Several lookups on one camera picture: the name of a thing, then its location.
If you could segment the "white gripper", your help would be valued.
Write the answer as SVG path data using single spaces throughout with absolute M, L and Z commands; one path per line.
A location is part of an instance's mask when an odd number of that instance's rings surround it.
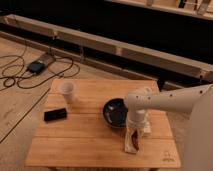
M 126 125 L 133 129 L 138 129 L 138 145 L 142 141 L 144 131 L 141 129 L 145 126 L 147 111 L 146 110 L 129 110 L 127 113 Z M 125 147 L 131 145 L 131 131 L 126 130 Z

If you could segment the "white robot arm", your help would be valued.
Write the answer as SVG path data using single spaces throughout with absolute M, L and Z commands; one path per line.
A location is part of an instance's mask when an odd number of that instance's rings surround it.
M 213 171 L 213 84 L 151 93 L 146 88 L 124 98 L 127 125 L 141 127 L 141 110 L 156 109 L 189 113 L 189 127 L 181 171 Z

